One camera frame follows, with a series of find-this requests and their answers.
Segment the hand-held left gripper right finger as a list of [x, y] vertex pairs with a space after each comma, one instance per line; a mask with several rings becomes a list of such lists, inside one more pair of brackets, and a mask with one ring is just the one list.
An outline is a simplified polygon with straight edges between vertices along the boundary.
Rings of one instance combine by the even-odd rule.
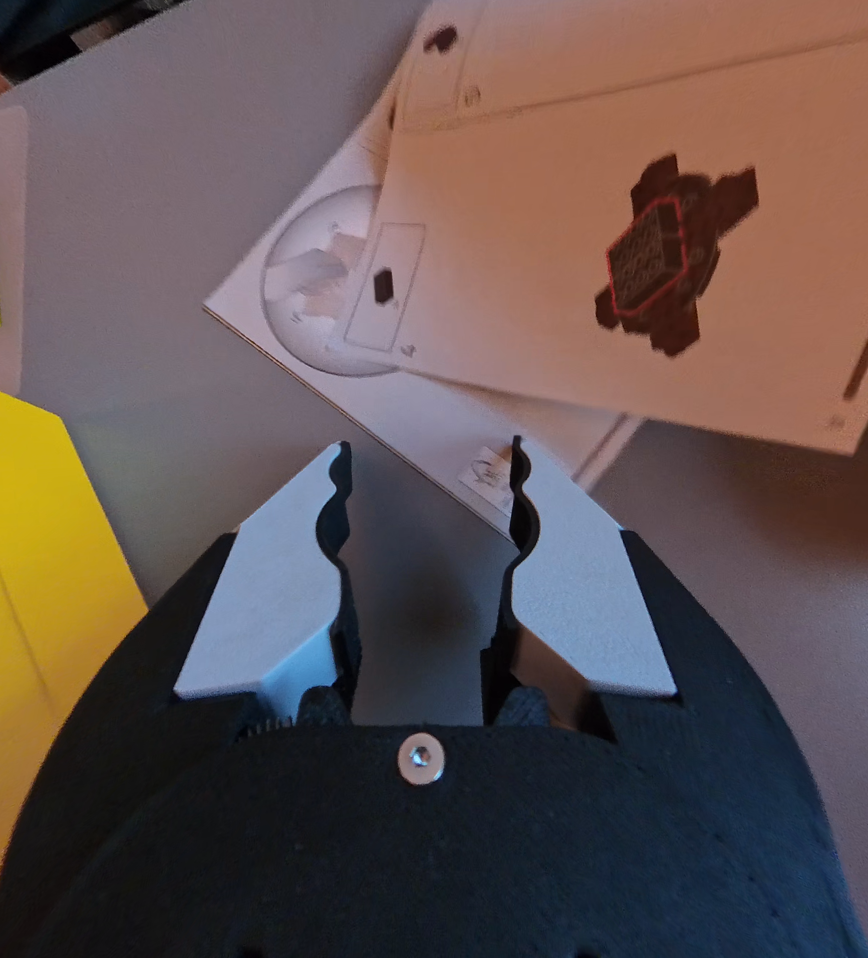
[[555, 725], [608, 725], [601, 696], [677, 701], [619, 524], [522, 436], [509, 485], [516, 554], [481, 652], [484, 724], [538, 697]]

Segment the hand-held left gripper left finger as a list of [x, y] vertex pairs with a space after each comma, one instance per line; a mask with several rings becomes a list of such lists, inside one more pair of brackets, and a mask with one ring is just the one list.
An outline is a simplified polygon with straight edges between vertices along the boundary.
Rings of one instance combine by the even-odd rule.
[[298, 721], [309, 689], [331, 688], [349, 712], [361, 665], [350, 574], [352, 452], [320, 452], [236, 532], [174, 685], [183, 701], [249, 693]]

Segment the yellow plastic bin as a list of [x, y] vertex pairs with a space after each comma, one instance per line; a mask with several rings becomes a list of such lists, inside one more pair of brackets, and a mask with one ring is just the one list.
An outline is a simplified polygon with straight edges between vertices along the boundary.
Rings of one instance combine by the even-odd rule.
[[0, 392], [0, 868], [61, 726], [146, 611], [64, 423]]

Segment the instruction booklet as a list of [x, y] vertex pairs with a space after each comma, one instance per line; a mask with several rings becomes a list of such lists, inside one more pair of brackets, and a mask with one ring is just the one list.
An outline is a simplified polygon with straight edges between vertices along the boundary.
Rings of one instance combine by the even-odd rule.
[[642, 420], [868, 425], [868, 2], [432, 2], [205, 311], [501, 534]]

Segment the grey desk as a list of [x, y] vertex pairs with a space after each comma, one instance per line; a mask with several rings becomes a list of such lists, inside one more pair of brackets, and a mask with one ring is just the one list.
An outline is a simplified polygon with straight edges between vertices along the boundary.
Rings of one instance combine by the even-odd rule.
[[[373, 106], [424, 5], [186, 3], [0, 97], [28, 115], [21, 396], [68, 425], [149, 604], [349, 441], [370, 725], [480, 721], [512, 545], [202, 304]], [[868, 428], [842, 458], [646, 424], [594, 493], [769, 688], [868, 938]]]

